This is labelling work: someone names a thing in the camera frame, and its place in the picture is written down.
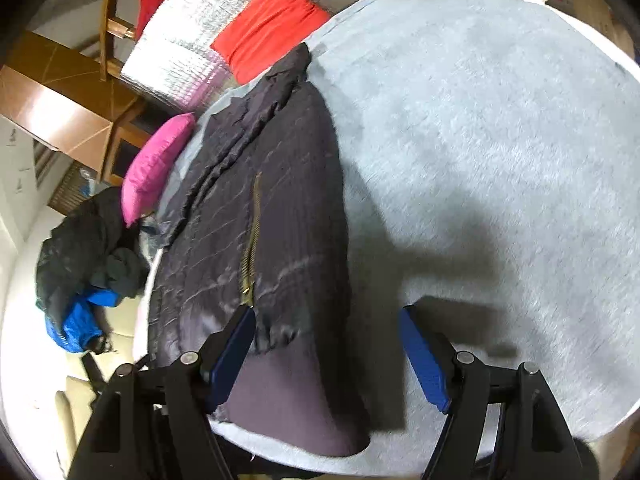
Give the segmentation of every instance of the floor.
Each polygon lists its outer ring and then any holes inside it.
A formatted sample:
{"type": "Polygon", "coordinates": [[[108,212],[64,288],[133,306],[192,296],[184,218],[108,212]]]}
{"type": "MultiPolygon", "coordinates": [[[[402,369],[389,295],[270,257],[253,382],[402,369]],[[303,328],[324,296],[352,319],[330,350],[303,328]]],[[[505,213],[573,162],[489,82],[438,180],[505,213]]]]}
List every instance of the floor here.
{"type": "Polygon", "coordinates": [[[33,279],[40,245],[63,216],[45,207],[20,252],[9,285],[0,338],[0,390],[5,425],[23,458],[41,480],[58,480],[54,395],[65,389],[66,355],[46,336],[35,307],[33,279]]]}

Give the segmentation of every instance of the wooden chair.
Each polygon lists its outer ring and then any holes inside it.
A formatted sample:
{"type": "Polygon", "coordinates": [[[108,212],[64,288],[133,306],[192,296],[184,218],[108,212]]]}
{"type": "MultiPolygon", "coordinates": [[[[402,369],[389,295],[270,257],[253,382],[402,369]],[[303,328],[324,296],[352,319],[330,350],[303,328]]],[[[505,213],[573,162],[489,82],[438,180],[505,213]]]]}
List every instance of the wooden chair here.
{"type": "MultiPolygon", "coordinates": [[[[116,16],[118,0],[102,0],[100,15],[100,78],[107,81],[113,77],[120,79],[123,63],[114,57],[114,38],[136,40],[136,27],[116,16]]],[[[106,156],[98,170],[100,180],[114,186],[122,184],[122,179],[130,160],[140,151],[151,136],[131,121],[147,106],[139,97],[111,125],[106,156]]]]}
{"type": "Polygon", "coordinates": [[[118,0],[102,0],[100,16],[100,78],[107,81],[109,76],[120,79],[122,62],[113,55],[113,38],[136,39],[136,27],[116,16],[118,0]]]}

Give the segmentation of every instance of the dark fabric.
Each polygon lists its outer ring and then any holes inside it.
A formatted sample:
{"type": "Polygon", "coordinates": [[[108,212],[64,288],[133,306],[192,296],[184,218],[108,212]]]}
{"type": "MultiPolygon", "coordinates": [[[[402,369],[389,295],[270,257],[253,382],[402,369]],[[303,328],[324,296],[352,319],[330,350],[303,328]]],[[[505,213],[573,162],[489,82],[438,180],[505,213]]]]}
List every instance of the dark fabric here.
{"type": "Polygon", "coordinates": [[[106,257],[95,269],[91,284],[108,288],[120,296],[135,298],[142,283],[143,269],[138,255],[131,249],[120,247],[106,257]]]}
{"type": "Polygon", "coordinates": [[[42,243],[36,267],[36,305],[57,332],[96,265],[117,247],[124,230],[120,188],[108,187],[82,202],[42,243]]]}
{"type": "Polygon", "coordinates": [[[113,161],[111,173],[124,178],[127,174],[127,171],[129,171],[129,167],[132,165],[133,160],[138,156],[139,153],[139,147],[134,146],[124,139],[121,139],[118,143],[118,151],[116,152],[115,160],[113,161]]]}
{"type": "Polygon", "coordinates": [[[162,222],[168,249],[149,307],[149,353],[167,365],[198,350],[239,304],[239,269],[260,173],[257,333],[221,408],[228,420],[320,455],[368,444],[348,370],[350,288],[342,170],[322,97],[296,47],[242,99],[212,116],[162,222]]]}
{"type": "Polygon", "coordinates": [[[147,101],[142,112],[131,120],[131,124],[153,135],[165,122],[176,115],[176,112],[168,112],[156,102],[147,101]]]}

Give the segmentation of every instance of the silver insulation sheet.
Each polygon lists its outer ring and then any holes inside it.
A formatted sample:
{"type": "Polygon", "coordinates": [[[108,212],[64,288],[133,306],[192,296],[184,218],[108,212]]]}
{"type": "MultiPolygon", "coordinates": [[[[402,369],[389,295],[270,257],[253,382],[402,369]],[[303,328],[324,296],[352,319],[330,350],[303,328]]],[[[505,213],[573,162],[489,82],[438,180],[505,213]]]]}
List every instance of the silver insulation sheet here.
{"type": "MultiPolygon", "coordinates": [[[[198,111],[236,82],[211,47],[250,0],[164,0],[123,69],[142,92],[184,111],[198,111]]],[[[336,14],[357,0],[313,0],[336,14]]]]}

